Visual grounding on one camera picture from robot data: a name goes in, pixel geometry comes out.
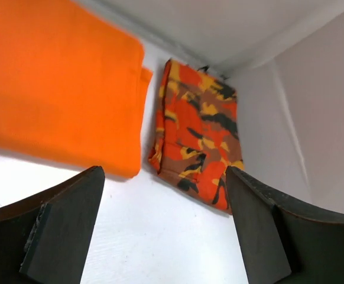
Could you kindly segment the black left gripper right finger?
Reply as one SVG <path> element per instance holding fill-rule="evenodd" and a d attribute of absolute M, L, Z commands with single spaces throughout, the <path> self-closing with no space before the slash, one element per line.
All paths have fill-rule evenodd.
<path fill-rule="evenodd" d="M 249 283 L 344 283 L 344 214 L 229 167 L 226 186 Z"/>

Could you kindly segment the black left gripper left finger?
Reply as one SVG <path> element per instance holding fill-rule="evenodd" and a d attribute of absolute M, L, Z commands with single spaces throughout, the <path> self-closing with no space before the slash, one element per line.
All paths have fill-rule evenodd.
<path fill-rule="evenodd" d="M 80 283 L 105 183 L 93 166 L 0 208 L 0 283 Z"/>

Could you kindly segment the orange camouflage garment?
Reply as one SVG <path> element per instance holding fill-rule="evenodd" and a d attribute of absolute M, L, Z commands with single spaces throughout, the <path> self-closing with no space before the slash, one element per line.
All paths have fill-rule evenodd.
<path fill-rule="evenodd" d="M 243 169 L 238 97 L 225 82 L 170 59 L 164 67 L 148 161 L 159 178 L 231 213 L 226 169 Z"/>

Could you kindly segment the orange cloth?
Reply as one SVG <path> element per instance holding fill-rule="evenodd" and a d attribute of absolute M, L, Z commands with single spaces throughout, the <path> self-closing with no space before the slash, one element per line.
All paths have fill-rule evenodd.
<path fill-rule="evenodd" d="M 0 148 L 132 178 L 152 72 L 72 1 L 0 1 Z"/>

